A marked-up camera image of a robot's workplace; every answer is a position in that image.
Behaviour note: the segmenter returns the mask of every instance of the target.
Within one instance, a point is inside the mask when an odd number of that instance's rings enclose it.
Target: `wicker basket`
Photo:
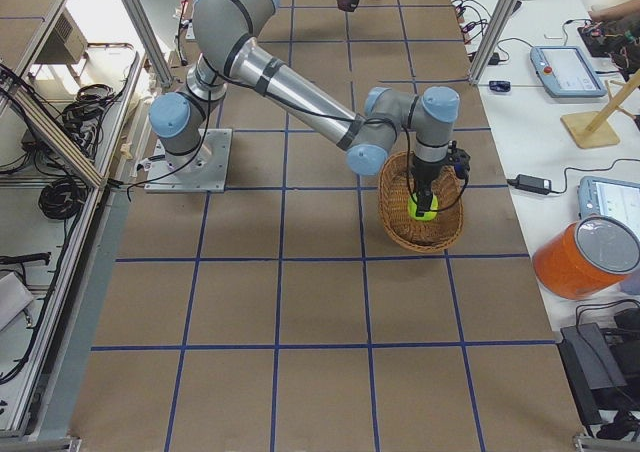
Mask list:
[[[385,231],[405,249],[424,254],[441,252],[451,246],[462,232],[462,200],[435,219],[419,221],[409,217],[407,201],[407,154],[392,155],[378,180],[378,212]],[[460,184],[451,167],[444,167],[433,182],[432,190],[440,207],[447,207],[460,193]]]

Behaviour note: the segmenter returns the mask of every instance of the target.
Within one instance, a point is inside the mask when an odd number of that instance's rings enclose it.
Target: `orange bucket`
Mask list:
[[[567,227],[533,256],[540,282],[567,299],[582,299],[624,280],[640,265],[640,242],[610,217],[590,216]]]

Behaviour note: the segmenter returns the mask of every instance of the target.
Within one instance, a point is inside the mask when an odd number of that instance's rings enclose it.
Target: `blue-framed device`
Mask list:
[[[578,188],[580,217],[604,215],[619,220],[640,238],[640,184],[586,176]]]
[[[602,97],[607,93],[578,47],[533,47],[529,57],[551,97]]]

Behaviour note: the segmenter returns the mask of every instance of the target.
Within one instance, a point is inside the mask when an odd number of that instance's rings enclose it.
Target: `yellow-green object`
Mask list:
[[[422,217],[418,217],[416,215],[416,213],[418,212],[418,204],[416,204],[416,202],[418,201],[416,194],[413,194],[411,197],[409,197],[409,201],[407,204],[407,209],[409,210],[409,217],[411,217],[412,219],[415,220],[421,220],[424,222],[427,222],[429,220],[433,220],[436,218],[436,215],[438,215],[437,212],[426,212]],[[433,196],[433,200],[431,201],[431,207],[429,207],[430,209],[438,209],[438,198],[434,195]]]

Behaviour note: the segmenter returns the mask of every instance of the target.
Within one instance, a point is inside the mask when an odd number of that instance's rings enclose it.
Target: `gray lid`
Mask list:
[[[585,259],[611,274],[628,274],[640,264],[640,242],[631,230],[610,217],[592,216],[575,230],[578,249]]]

